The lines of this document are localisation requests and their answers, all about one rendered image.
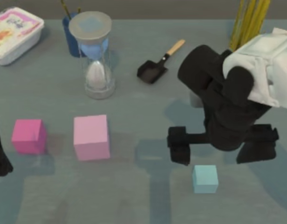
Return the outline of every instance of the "magenta cube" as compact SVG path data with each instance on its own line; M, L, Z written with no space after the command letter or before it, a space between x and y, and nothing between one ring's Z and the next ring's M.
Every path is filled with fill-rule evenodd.
M74 118L74 148L79 161L109 159L107 116Z
M46 130L40 119L16 120L12 144L21 154L42 154L46 146Z

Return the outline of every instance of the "shovel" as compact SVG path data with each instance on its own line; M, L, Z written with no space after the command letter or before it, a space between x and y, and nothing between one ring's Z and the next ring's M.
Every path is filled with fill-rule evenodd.
M172 56L183 44L185 40L179 40L165 55L161 58L158 63L153 61L146 61L137 70L137 77L147 84L155 83L168 69L164 67L164 63L167 59Z

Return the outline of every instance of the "light blue cube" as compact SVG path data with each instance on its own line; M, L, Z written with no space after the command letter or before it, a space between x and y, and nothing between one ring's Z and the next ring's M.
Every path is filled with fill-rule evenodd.
M219 182L215 165L196 165L194 166L192 176L194 193L216 193Z

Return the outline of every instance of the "wooden handle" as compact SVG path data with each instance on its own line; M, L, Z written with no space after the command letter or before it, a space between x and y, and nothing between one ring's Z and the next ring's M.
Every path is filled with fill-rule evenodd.
M173 53L175 53L183 44L185 43L185 40L179 40L178 42L176 42L175 45L173 45L173 47L167 51L166 53L168 55L172 55Z

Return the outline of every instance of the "gray table surface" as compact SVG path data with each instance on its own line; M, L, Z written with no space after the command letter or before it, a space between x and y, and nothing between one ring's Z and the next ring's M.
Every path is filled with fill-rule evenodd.
M287 21L267 21L287 29ZM79 59L68 54L60 21L46 21L41 42L8 67L0 66L0 132L14 172L0 178L0 224L287 224L287 110L272 109L260 122L278 128L278 157L236 165L234 153L194 146L188 167L170 162L170 126L202 132L202 109L189 105L178 67L200 44L227 48L231 21L114 21L111 50L117 89L103 101L88 98ZM178 39L186 44L169 59L154 86L136 70L161 58ZM79 162L73 118L107 114L111 154ZM48 154L18 155L11 144L16 119L43 119ZM193 165L214 164L216 194L193 194Z

